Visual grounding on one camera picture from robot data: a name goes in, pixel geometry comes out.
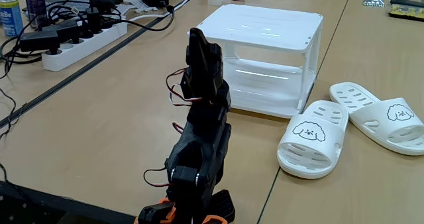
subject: white slipper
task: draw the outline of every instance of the white slipper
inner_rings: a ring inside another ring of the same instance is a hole
[[[351,82],[332,85],[330,96],[348,110],[356,127],[381,146],[406,155],[424,154],[424,124],[404,98],[380,101]]]
[[[339,160],[348,120],[347,110],[330,101],[315,101],[294,115],[278,146],[281,168],[308,179],[329,174]]]

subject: wooden table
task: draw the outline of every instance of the wooden table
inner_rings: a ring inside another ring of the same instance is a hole
[[[245,3],[324,15],[322,59],[346,0]],[[186,108],[169,104],[164,79],[185,66],[186,32],[215,9],[206,0],[189,2],[176,13],[171,29],[147,32],[21,117],[0,144],[0,161],[10,179],[131,215],[164,197],[165,189],[146,185],[142,173],[163,167],[178,140],[171,122],[183,125],[187,115]],[[292,59],[261,50],[242,53]],[[235,110],[228,122],[233,131],[216,190],[230,190],[237,223],[255,223],[279,169],[276,149],[288,120]],[[152,174],[149,180],[163,182],[166,175]]]
[[[177,3],[181,1],[183,0],[170,0],[170,4],[176,5]],[[19,3],[21,8],[26,7],[25,0],[19,0]],[[160,9],[159,11],[152,12],[152,13],[162,14],[162,13],[165,13],[165,10]],[[127,17],[130,17],[130,18],[138,16],[138,15],[140,14],[135,14],[132,11],[127,13]],[[145,18],[137,22],[142,25],[147,25],[153,20],[154,18]],[[28,23],[27,19],[24,17],[23,17],[23,23],[24,24]],[[16,100],[17,108],[19,108],[23,104],[33,100],[34,98],[38,97],[39,95],[41,95],[42,93],[50,89],[51,87],[55,86],[56,84],[60,83],[67,77],[76,73],[78,70],[82,69],[84,66],[86,66],[87,64],[95,60],[96,58],[100,57],[102,54],[114,48],[120,42],[124,41],[125,39],[133,35],[135,32],[139,31],[140,28],[129,25],[128,30],[129,31],[126,35],[120,37],[116,41],[108,44],[102,49],[94,52],[93,54],[90,54],[84,59],[81,59],[75,64],[72,64],[71,66],[68,66],[67,68],[59,72],[50,72],[50,71],[44,70],[44,68],[42,67],[42,62],[27,64],[27,65],[15,64],[12,67],[11,71],[9,72],[8,77],[0,80],[0,87],[8,95],[10,95]],[[3,32],[3,28],[0,28],[0,44],[6,41],[7,39],[8,38],[5,36],[5,33]],[[7,46],[4,52],[10,51],[11,48],[12,46]],[[0,66],[1,66],[1,71],[3,71],[3,63],[0,64]],[[1,97],[0,98],[0,120],[8,116],[11,109],[12,109],[11,101],[9,99],[6,99],[5,97]]]
[[[404,97],[424,119],[424,24],[349,0],[309,103],[358,83],[380,99]],[[424,158],[394,153],[352,123],[335,169],[319,180],[280,170],[261,223],[422,223]]]

